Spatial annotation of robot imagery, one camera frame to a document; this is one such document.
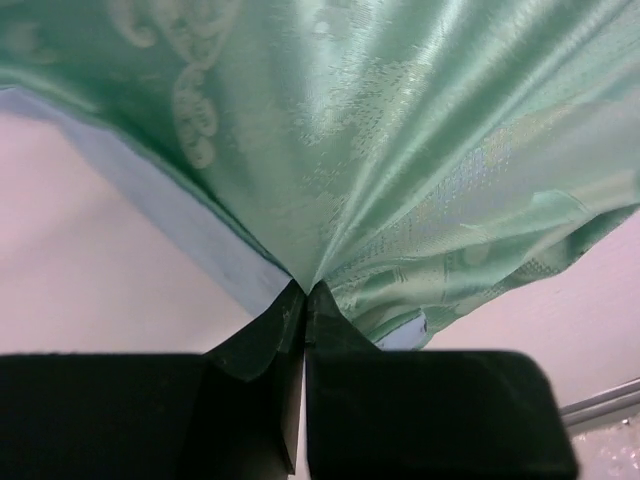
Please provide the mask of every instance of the pink wall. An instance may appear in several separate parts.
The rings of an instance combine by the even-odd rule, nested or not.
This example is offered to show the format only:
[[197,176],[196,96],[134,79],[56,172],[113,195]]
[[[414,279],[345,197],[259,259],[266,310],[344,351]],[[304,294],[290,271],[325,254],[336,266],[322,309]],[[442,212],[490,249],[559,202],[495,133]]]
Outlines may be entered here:
[[[639,287],[636,215],[429,348],[524,351],[572,403],[640,376]],[[205,351],[248,321],[55,129],[0,116],[0,352]]]
[[640,214],[561,275],[490,302],[429,348],[528,353],[566,405],[640,377]]

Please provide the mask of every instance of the metal rail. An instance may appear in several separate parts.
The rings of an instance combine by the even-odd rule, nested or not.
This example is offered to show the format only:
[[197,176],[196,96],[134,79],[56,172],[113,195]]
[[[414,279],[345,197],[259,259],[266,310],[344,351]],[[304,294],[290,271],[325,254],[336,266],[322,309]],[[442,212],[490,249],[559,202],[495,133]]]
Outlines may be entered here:
[[622,421],[640,412],[640,378],[560,409],[573,435]]

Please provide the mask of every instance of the shiny fabric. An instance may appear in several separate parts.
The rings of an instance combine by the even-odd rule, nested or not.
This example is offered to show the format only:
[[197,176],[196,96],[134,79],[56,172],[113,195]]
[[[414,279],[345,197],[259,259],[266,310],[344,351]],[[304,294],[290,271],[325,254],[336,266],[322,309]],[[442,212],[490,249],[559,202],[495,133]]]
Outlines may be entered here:
[[0,6],[0,84],[149,152],[372,340],[559,273],[639,201],[639,0]]

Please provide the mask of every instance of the green satin fabric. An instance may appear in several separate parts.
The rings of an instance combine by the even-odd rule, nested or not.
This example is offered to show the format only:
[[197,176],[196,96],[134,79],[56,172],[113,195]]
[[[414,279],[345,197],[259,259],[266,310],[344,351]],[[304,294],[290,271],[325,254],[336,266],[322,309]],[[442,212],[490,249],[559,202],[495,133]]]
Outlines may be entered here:
[[120,132],[371,339],[636,208],[640,1],[0,0],[0,83]]

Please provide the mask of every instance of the cloth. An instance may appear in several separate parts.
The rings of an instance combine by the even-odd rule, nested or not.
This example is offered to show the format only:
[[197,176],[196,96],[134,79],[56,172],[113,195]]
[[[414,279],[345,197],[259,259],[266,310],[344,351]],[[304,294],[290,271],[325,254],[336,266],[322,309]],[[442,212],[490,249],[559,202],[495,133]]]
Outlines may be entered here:
[[0,5],[1,85],[148,152],[374,341],[561,272],[639,201],[638,0]]

